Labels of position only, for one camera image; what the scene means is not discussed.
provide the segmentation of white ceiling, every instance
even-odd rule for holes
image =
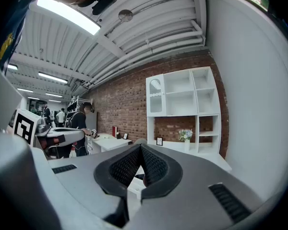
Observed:
[[[202,7],[195,13],[195,4],[200,6],[200,1],[117,0],[100,16],[91,14],[91,6],[77,7],[101,26],[100,31],[92,36],[34,2],[26,17],[23,38],[11,59],[18,70],[9,69],[7,77],[15,87],[35,92],[29,96],[49,99],[43,95],[48,91],[64,95],[63,100],[69,101],[75,82],[78,85],[87,83],[114,61],[146,45],[147,40],[152,42],[194,31],[191,20],[201,25],[199,14],[203,11]],[[123,9],[133,12],[130,22],[122,23],[118,19]],[[68,84],[41,78],[39,71],[66,79]]]

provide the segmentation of brick wall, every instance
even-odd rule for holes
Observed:
[[[222,122],[220,154],[225,158],[229,132],[227,101],[221,76],[208,50],[184,53],[147,63],[92,89],[85,98],[93,98],[93,106],[97,111],[98,132],[112,134],[112,126],[117,126],[119,132],[122,135],[128,133],[128,139],[132,141],[138,138],[147,139],[146,78],[206,66],[211,67],[220,99]],[[210,130],[212,122],[205,121],[205,125],[201,126]],[[155,118],[155,136],[160,134],[164,140],[179,141],[178,130],[187,128],[194,132],[194,117]]]

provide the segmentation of vent grille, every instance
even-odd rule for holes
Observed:
[[[245,219],[251,214],[243,203],[241,203],[223,184],[209,186],[209,189],[234,223]]]
[[[62,167],[58,167],[58,168],[53,168],[53,172],[55,174],[58,174],[58,173],[62,173],[62,172],[65,172],[65,171],[70,171],[70,170],[73,170],[73,169],[76,169],[77,167],[74,166],[73,164],[70,164],[70,165],[65,165],[65,166],[62,166]]]

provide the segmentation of red object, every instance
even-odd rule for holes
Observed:
[[[116,133],[117,133],[117,127],[112,126],[112,136],[116,137]]]

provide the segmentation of white shirt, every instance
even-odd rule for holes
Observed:
[[[64,117],[65,117],[65,113],[60,111],[58,114],[57,114],[57,121],[59,123],[64,123]]]

